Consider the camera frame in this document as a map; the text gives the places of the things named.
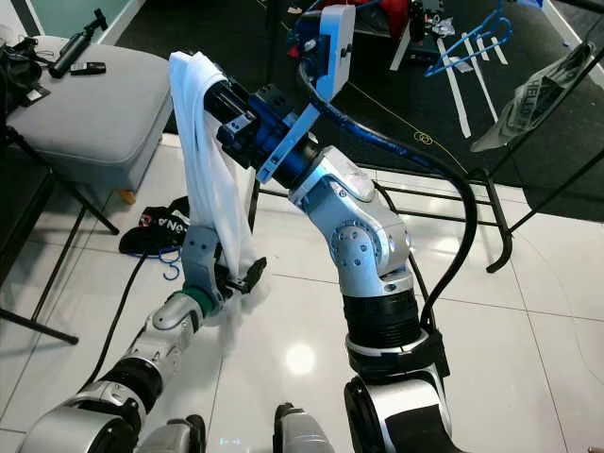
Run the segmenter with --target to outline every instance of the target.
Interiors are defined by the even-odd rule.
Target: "black cable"
[[[380,184],[378,184],[376,181],[374,181],[374,186],[375,186],[376,190],[381,194],[381,196],[383,196],[384,199],[386,200],[388,209],[390,209],[392,212],[397,214],[396,206],[394,205],[393,199],[390,197],[390,194],[388,193],[388,191],[386,191],[386,189],[383,186],[381,186]],[[411,251],[409,251],[409,263],[411,264],[411,269],[413,270],[413,273],[415,274],[415,278],[417,278],[417,284],[419,285],[419,291],[422,293],[424,302],[426,302],[429,298],[428,287],[426,286],[426,282],[424,281],[424,278],[422,277],[422,273],[419,270],[417,261],[415,260],[415,257],[413,256],[413,253]],[[432,312],[432,310],[430,311],[429,321],[430,321],[431,326],[435,326],[436,323],[434,322],[434,313]]]
[[[420,165],[427,169],[433,174],[443,176],[447,179],[455,189],[459,192],[463,208],[465,211],[465,230],[463,232],[463,238],[461,239],[460,249],[458,250],[455,258],[445,271],[439,282],[436,284],[432,293],[426,300],[424,309],[422,310],[421,324],[424,328],[430,329],[430,313],[436,300],[441,295],[445,287],[451,282],[453,277],[458,273],[461,265],[465,261],[470,247],[474,242],[476,236],[476,229],[478,225],[478,210],[476,205],[476,198],[474,192],[469,183],[465,179],[465,176],[460,175],[457,170],[451,168],[443,161],[432,157],[430,154],[423,151],[417,150],[410,145],[402,144],[389,139],[385,135],[376,132],[375,130],[361,125],[352,118],[348,117],[344,113],[337,110],[329,102],[325,101],[321,95],[312,86],[309,75],[306,73],[306,61],[302,61],[298,67],[298,74],[302,78],[302,81],[306,85],[307,90],[310,94],[310,101],[316,109],[318,109],[327,118],[333,121],[336,125],[346,130],[350,134],[374,145],[378,148],[383,149],[395,156],[407,159],[413,163]]]
[[[147,252],[144,252],[141,255],[141,257],[139,258],[139,261],[136,263],[136,266],[134,267],[134,270],[132,271],[132,274],[130,274],[128,283],[126,284],[126,287],[124,288],[124,292],[122,293],[122,300],[120,300],[120,305],[117,308],[117,311],[115,312],[115,316],[113,316],[113,321],[111,322],[111,327],[109,328],[109,332],[107,333],[107,337],[105,338],[105,343],[103,344],[103,349],[101,350],[101,354],[98,357],[98,361],[96,362],[96,365],[94,366],[94,369],[92,370],[91,375],[88,376],[88,379],[86,379],[86,382],[84,383],[84,385],[82,385],[82,388],[79,389],[80,392],[84,389],[84,387],[92,384],[96,380],[98,373],[101,371],[101,367],[103,366],[105,357],[107,356],[107,353],[109,352],[109,346],[111,345],[111,340],[113,339],[113,333],[115,332],[117,323],[120,321],[120,316],[122,316],[122,311],[124,310],[124,306],[126,305],[126,300],[128,298],[128,294],[130,293],[130,288],[132,287],[132,283],[134,283],[134,278],[136,278],[136,275],[141,270],[141,266],[143,266],[143,263],[146,260],[148,255],[149,254]]]

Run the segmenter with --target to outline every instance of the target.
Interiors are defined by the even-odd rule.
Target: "black mat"
[[[461,31],[481,22],[495,3],[495,0],[449,0],[447,7],[455,18],[456,28]],[[264,14],[261,2],[256,0],[147,0],[118,45],[165,58],[175,50],[201,50],[248,89],[255,90],[264,83],[266,74],[268,39],[264,32]],[[510,5],[508,15],[514,25],[514,35],[503,50],[511,65],[502,66],[495,55],[490,62],[481,63],[497,109],[503,108],[515,87],[528,76],[568,51],[541,11]],[[302,108],[306,97],[297,85],[294,63],[285,56],[285,36],[281,28],[274,82]],[[391,73],[387,68],[393,51],[394,44],[388,40],[357,35],[352,83],[338,95],[335,104],[363,123],[443,159],[448,159],[446,148],[467,169],[493,167],[502,150],[469,152],[472,139],[466,140],[461,134],[446,75],[424,78],[422,67],[409,64]],[[475,139],[488,129],[492,118],[476,76],[457,74],[457,79]],[[603,122],[604,91],[591,80],[585,80],[518,152],[514,161],[501,169],[497,182],[523,186],[529,203],[534,206],[549,188],[565,180],[601,149]],[[174,123],[168,127],[176,131]],[[429,133],[435,143],[426,145],[416,141],[421,139],[417,129]],[[320,120],[315,133],[323,143],[339,146],[355,161],[391,168],[407,166],[404,161],[348,137],[327,121]],[[545,211],[604,220],[603,178],[604,163]]]

